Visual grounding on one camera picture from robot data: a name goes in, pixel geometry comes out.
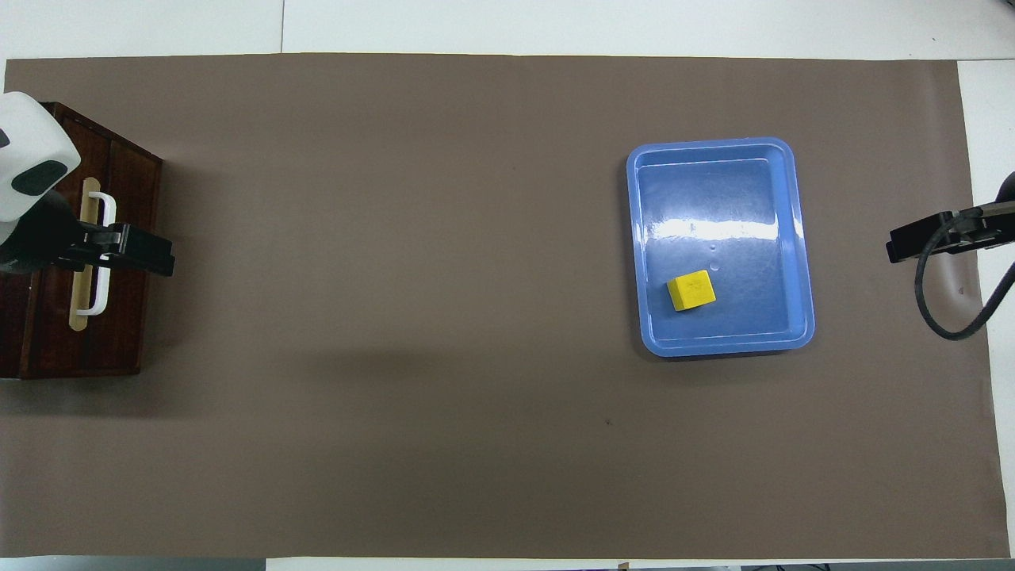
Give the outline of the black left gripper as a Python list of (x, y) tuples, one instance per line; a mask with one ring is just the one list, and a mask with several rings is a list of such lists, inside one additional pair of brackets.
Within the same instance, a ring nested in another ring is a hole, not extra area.
[(45, 194), (23, 216), (3, 221), (1, 271), (32, 274), (79, 243), (79, 263), (173, 276), (173, 243), (133, 224), (82, 225), (61, 194)]

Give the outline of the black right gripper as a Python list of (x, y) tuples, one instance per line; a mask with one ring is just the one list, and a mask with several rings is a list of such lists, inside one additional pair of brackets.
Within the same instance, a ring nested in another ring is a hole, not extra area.
[[(1007, 202), (1015, 202), (1015, 172), (1005, 177), (997, 194), (997, 203)], [(990, 244), (999, 237), (999, 231), (987, 225), (982, 210), (961, 210), (955, 216), (951, 211), (940, 211), (889, 232), (889, 240), (886, 242), (889, 263), (902, 263), (906, 259), (918, 257), (932, 235), (949, 221), (952, 249), (990, 248)]]

